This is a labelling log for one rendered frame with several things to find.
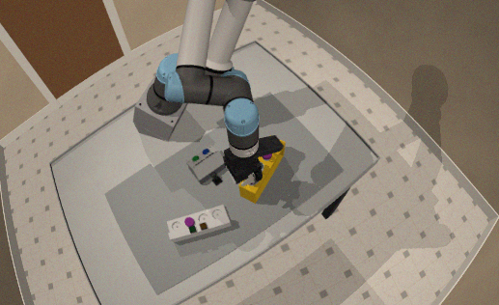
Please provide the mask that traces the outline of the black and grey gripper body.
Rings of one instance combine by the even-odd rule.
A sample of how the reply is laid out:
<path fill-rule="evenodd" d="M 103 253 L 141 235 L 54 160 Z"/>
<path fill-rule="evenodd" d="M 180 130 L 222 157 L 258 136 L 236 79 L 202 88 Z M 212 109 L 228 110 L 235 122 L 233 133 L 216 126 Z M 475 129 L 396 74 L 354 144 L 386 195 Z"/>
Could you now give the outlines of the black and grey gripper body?
<path fill-rule="evenodd" d="M 249 157 L 238 157 L 231 152 L 230 148 L 224 151 L 225 156 L 223 156 L 223 159 L 225 159 L 225 166 L 227 166 L 228 170 L 232 174 L 236 184 L 248 179 L 249 175 L 257 172 L 257 168 L 260 167 L 262 169 L 261 162 L 258 160 L 258 157 L 253 158 L 256 156 L 257 152 L 258 151 Z"/>

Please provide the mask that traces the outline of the grey key housing with blue and green buttons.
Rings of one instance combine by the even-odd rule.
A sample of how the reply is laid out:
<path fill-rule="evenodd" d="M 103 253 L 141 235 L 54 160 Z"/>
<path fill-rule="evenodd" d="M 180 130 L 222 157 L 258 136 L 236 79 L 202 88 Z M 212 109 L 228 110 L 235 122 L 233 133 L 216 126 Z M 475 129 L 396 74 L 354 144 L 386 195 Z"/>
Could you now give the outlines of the grey key housing with blue and green buttons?
<path fill-rule="evenodd" d="M 200 184 L 203 184 L 210 178 L 213 178 L 212 181 L 216 186 L 222 182 L 217 174 L 225 169 L 226 166 L 220 151 L 212 145 L 186 161 L 186 164 Z"/>

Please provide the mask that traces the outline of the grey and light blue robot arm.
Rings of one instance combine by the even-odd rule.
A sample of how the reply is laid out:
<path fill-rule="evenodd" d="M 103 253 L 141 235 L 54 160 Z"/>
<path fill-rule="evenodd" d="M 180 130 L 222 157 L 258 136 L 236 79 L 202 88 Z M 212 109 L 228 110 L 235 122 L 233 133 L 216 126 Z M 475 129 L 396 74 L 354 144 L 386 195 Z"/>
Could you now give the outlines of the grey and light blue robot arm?
<path fill-rule="evenodd" d="M 183 103 L 223 106 L 234 155 L 249 157 L 258 151 L 256 158 L 280 152 L 284 145 L 276 135 L 259 138 L 260 115 L 251 86 L 231 61 L 256 0 L 225 0 L 209 42 L 215 1 L 188 0 L 179 53 L 160 62 L 147 104 L 162 116 L 176 113 Z"/>

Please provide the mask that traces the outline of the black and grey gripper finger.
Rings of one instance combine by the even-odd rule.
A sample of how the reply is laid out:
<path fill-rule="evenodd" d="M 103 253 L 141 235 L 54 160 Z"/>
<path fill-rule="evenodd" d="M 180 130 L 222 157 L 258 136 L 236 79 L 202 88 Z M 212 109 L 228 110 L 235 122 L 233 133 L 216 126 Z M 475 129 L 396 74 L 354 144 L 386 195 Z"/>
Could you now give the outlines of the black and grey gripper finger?
<path fill-rule="evenodd" d="M 253 185 L 257 184 L 261 179 L 263 178 L 263 173 L 262 169 L 259 167 L 257 168 L 257 172 L 251 174 L 248 176 L 248 179 L 246 179 L 241 186 L 245 186 L 247 184 L 253 183 Z"/>

